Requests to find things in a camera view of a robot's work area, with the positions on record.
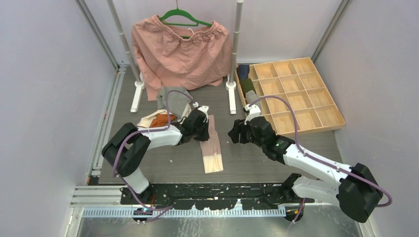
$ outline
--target compartment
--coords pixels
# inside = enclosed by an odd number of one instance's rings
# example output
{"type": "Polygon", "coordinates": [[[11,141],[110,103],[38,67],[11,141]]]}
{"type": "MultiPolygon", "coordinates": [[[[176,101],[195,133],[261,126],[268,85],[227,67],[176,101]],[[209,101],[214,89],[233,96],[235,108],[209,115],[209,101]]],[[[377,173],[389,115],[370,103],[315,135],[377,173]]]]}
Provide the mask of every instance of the compartment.
{"type": "Polygon", "coordinates": [[[282,88],[279,78],[263,79],[260,80],[260,84],[262,85],[264,95],[276,95],[284,93],[284,89],[282,88]]]}
{"type": "Polygon", "coordinates": [[[287,93],[288,100],[293,110],[312,108],[310,98],[305,91],[287,93]]]}
{"type": "Polygon", "coordinates": [[[320,122],[322,122],[323,126],[345,124],[345,121],[343,120],[342,115],[340,114],[336,105],[317,107],[315,110],[319,115],[320,122]]]}
{"type": "Polygon", "coordinates": [[[268,121],[271,124],[272,129],[278,134],[278,131],[276,130],[275,123],[274,123],[274,120],[272,118],[272,115],[265,115],[264,117],[265,117],[266,121],[268,121]]]}
{"type": "Polygon", "coordinates": [[[304,84],[305,89],[307,90],[325,87],[325,84],[323,83],[323,80],[318,72],[305,73],[299,76],[302,83],[304,84]]]}
{"type": "Polygon", "coordinates": [[[254,68],[259,79],[275,78],[278,76],[273,63],[255,64],[254,68]]]}
{"type": "Polygon", "coordinates": [[[269,111],[268,103],[266,100],[260,100],[260,112],[262,115],[268,115],[271,112],[269,111]]]}
{"type": "Polygon", "coordinates": [[[285,92],[304,90],[304,86],[302,85],[302,82],[298,75],[280,77],[279,80],[281,81],[282,87],[284,88],[285,92]]]}
{"type": "Polygon", "coordinates": [[[295,111],[295,116],[297,117],[301,130],[309,130],[322,126],[314,109],[295,111]]]}
{"type": "Polygon", "coordinates": [[[294,131],[294,120],[291,112],[284,112],[279,114],[273,114],[272,119],[276,126],[276,131],[278,134],[289,133],[294,131]]]}
{"type": "Polygon", "coordinates": [[[249,68],[250,68],[249,78],[251,80],[258,80],[257,74],[256,74],[256,69],[254,68],[254,65],[250,65],[249,68]]]}
{"type": "MultiPolygon", "coordinates": [[[[286,94],[279,94],[279,95],[276,95],[276,96],[281,97],[288,104],[290,103],[288,101],[288,98],[287,98],[286,94]]],[[[285,103],[283,103],[282,101],[280,101],[278,99],[275,99],[275,98],[266,98],[266,102],[268,103],[269,111],[271,113],[273,113],[273,114],[290,111],[288,109],[288,107],[285,105],[285,103]]]]}
{"type": "Polygon", "coordinates": [[[311,73],[316,71],[316,67],[311,61],[311,58],[294,59],[293,64],[299,74],[311,73]]]}
{"type": "Polygon", "coordinates": [[[263,90],[262,90],[262,86],[260,85],[260,82],[257,80],[252,81],[252,82],[253,82],[254,89],[256,90],[255,91],[256,94],[258,94],[259,96],[263,96],[264,94],[263,94],[263,90]]]}
{"type": "Polygon", "coordinates": [[[332,105],[333,100],[326,88],[313,89],[307,91],[311,103],[314,107],[332,105]]]}
{"type": "Polygon", "coordinates": [[[291,60],[275,62],[274,66],[275,66],[276,72],[278,73],[280,77],[297,74],[297,71],[295,70],[294,65],[291,62],[291,60]]]}

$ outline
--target orange cloth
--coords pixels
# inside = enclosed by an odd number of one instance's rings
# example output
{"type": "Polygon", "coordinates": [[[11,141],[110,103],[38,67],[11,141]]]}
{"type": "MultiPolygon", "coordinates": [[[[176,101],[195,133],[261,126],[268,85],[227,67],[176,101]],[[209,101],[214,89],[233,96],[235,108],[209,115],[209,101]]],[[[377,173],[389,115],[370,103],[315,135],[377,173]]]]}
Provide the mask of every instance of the orange cloth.
{"type": "MultiPolygon", "coordinates": [[[[170,121],[173,121],[174,119],[176,119],[177,117],[174,115],[170,115],[170,121]]],[[[168,122],[168,115],[162,115],[162,114],[158,114],[157,118],[153,119],[153,121],[151,121],[151,125],[150,127],[163,127],[167,124],[168,122]]]]}

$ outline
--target pink garment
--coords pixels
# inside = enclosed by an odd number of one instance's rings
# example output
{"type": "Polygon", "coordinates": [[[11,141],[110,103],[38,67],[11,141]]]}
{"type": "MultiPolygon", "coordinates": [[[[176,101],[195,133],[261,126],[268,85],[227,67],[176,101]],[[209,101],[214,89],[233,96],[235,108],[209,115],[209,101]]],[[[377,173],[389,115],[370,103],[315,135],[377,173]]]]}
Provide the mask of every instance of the pink garment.
{"type": "Polygon", "coordinates": [[[156,100],[162,86],[217,86],[230,73],[232,42],[227,29],[213,22],[194,32],[164,25],[157,15],[132,27],[132,46],[149,101],[156,100]]]}

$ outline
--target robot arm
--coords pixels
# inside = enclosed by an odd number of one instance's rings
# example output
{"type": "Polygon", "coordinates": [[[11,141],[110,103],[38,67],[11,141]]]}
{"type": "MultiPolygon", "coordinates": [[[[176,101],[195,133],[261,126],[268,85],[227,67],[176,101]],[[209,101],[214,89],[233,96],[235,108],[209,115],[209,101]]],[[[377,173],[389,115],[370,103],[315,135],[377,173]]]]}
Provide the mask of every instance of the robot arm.
{"type": "Polygon", "coordinates": [[[102,149],[102,156],[114,165],[115,159],[123,140],[139,130],[146,132],[134,135],[128,140],[131,147],[124,147],[117,164],[118,174],[141,194],[149,186],[148,180],[141,172],[139,165],[145,153],[153,148],[162,146],[177,146],[189,142],[192,138],[197,141],[207,141],[208,134],[208,106],[201,106],[189,114],[182,123],[175,123],[168,127],[137,128],[132,123],[126,123],[112,137],[102,149]]]}
{"type": "MultiPolygon", "coordinates": [[[[300,198],[313,198],[339,206],[353,220],[366,222],[381,200],[382,192],[305,156],[298,149],[295,141],[276,135],[271,124],[260,115],[258,106],[249,107],[247,105],[245,111],[248,113],[246,119],[236,120],[233,129],[228,133],[233,143],[254,143],[262,148],[268,158],[302,169],[320,179],[312,180],[299,174],[292,174],[283,183],[283,187],[291,195],[300,198]]],[[[315,156],[323,162],[333,164],[377,184],[372,173],[362,164],[358,163],[352,167],[327,159],[303,147],[302,149],[305,154],[315,156]]]]}

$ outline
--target white bracket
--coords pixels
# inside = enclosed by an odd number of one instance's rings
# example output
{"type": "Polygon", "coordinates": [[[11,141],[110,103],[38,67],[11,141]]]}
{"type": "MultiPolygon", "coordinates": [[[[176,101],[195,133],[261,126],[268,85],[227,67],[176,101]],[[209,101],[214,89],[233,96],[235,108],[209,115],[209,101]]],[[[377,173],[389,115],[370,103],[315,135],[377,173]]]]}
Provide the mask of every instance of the white bracket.
{"type": "Polygon", "coordinates": [[[228,99],[230,102],[230,114],[235,115],[236,114],[236,96],[234,95],[234,90],[236,89],[237,85],[236,82],[233,81],[233,83],[229,83],[230,81],[230,75],[227,76],[227,82],[225,84],[226,90],[228,90],[228,99]]]}
{"type": "Polygon", "coordinates": [[[135,81],[135,94],[134,99],[132,100],[131,105],[131,113],[135,113],[138,111],[138,107],[140,106],[140,99],[141,99],[141,92],[144,89],[144,82],[143,82],[143,74],[140,73],[141,81],[135,81]]]}

